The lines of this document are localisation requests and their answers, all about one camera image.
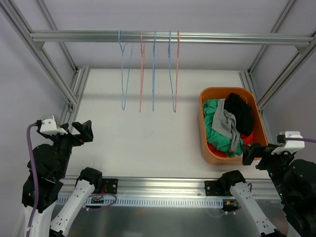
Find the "blue hanger of green top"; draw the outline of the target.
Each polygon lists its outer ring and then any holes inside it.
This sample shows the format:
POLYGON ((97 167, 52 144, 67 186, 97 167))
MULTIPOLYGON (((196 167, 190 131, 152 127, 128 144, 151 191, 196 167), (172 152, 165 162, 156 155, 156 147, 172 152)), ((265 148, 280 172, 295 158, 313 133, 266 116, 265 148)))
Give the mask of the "blue hanger of green top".
POLYGON ((155 84, 156 84, 156 39, 157 32, 154 31, 153 41, 153 65, 152 65, 152 111, 155 111, 155 84))

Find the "green tank top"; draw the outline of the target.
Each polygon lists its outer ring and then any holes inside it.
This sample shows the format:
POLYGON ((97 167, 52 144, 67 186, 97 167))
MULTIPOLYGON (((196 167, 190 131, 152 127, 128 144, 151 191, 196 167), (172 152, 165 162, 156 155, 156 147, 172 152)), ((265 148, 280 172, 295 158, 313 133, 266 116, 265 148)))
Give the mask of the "green tank top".
POLYGON ((229 152, 230 140, 212 129, 212 121, 215 111, 217 109, 218 99, 206 100, 202 105, 203 124, 205 125, 206 140, 212 144, 217 150, 223 151, 229 157, 234 157, 236 153, 229 152))

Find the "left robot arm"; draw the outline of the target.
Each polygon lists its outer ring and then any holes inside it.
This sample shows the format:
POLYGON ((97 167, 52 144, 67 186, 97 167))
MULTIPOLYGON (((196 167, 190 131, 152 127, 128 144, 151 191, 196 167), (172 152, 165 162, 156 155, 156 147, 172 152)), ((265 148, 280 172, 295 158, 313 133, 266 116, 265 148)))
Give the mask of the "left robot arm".
POLYGON ((92 122, 73 122, 78 133, 72 134, 65 123, 58 126, 54 118, 37 120, 27 127, 30 175, 23 185, 26 237, 65 237, 84 202, 103 187, 102 172, 83 169, 68 201, 51 219, 59 192, 63 187, 73 147, 93 141, 92 122))

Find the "blue hanger of black top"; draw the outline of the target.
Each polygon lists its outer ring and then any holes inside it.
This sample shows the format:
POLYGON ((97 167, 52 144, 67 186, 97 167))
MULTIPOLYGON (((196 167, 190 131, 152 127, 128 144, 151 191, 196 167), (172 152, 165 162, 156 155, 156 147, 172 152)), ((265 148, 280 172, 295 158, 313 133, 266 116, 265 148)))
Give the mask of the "blue hanger of black top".
POLYGON ((123 111, 126 109, 127 93, 129 87, 131 60, 133 56, 133 43, 123 43, 122 30, 118 32, 118 43, 121 52, 121 66, 120 66, 120 79, 121 79, 121 108, 123 111))

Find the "grey tank top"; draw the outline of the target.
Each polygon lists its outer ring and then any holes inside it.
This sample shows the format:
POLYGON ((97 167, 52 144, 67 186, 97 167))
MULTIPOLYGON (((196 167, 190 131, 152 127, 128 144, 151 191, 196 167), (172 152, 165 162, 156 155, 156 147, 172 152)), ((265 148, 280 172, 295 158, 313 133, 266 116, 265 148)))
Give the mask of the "grey tank top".
POLYGON ((224 109, 226 99, 219 99, 217 109, 213 116, 212 129, 220 135, 228 138, 229 152, 236 153, 238 156, 242 154, 240 132, 237 130, 237 121, 233 113, 224 109))

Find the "blue hanger of red top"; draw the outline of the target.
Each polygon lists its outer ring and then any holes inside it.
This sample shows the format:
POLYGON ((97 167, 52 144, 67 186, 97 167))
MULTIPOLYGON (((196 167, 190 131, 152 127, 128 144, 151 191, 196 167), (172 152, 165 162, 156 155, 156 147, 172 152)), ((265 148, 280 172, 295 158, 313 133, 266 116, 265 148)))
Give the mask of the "blue hanger of red top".
POLYGON ((168 53, 168 74, 169 74, 169 81, 170 81, 170 88, 171 88, 171 98, 172 98, 172 107, 173 107, 173 112, 176 112, 176 98, 175 98, 175 90, 173 86, 173 80, 172 80, 172 75, 171 75, 171 31, 169 31, 169 37, 168 37, 168 48, 167 48, 167 53, 168 53))

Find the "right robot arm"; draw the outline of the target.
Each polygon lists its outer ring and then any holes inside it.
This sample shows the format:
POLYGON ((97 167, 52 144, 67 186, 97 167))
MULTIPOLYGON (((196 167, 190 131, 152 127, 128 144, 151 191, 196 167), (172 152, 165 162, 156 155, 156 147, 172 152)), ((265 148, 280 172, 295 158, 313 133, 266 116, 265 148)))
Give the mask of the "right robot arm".
MULTIPOLYGON (((283 211, 290 226, 302 237, 316 235, 316 164, 295 159, 295 152, 285 147, 253 144, 243 147, 242 164, 250 165, 260 158, 256 169, 265 170, 281 198, 283 211)), ((221 192, 233 196, 242 211, 255 225, 260 237, 282 237, 268 220, 250 193, 242 173, 233 170, 224 173, 217 181, 221 192)))

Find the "red tank top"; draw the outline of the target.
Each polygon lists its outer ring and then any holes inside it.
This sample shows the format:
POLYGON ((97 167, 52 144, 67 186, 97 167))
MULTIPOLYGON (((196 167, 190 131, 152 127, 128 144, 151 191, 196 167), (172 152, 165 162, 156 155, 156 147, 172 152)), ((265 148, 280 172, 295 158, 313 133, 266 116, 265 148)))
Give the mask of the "red tank top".
MULTIPOLYGON (((241 139, 245 145, 250 146, 253 144, 253 133, 251 133, 250 136, 245 136, 244 134, 242 134, 241 139)), ((209 150, 213 152, 215 155, 222 158, 228 157, 226 153, 224 153, 223 151, 217 150, 212 144, 207 143, 207 145, 208 145, 209 150)))

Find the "black tank top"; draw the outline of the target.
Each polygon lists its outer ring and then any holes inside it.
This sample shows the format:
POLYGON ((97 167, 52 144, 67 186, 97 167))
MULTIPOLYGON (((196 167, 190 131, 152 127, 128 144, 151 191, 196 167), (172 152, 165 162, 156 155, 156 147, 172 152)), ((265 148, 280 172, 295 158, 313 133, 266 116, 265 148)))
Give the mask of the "black tank top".
POLYGON ((224 102, 224 109, 235 116, 237 131, 250 136, 254 127, 251 107, 239 95, 231 93, 224 102))

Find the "pink hanger of grey top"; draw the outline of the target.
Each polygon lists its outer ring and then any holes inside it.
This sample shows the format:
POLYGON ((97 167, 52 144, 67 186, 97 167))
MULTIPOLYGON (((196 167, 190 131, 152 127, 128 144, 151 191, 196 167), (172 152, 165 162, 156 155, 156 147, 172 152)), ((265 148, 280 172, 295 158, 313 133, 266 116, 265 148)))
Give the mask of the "pink hanger of grey top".
POLYGON ((144 86, 144 65, 145 65, 145 49, 146 44, 143 42, 143 31, 140 33, 140 52, 141 52, 141 74, 140 74, 140 104, 139 112, 142 109, 142 100, 143 100, 143 86, 144 86))

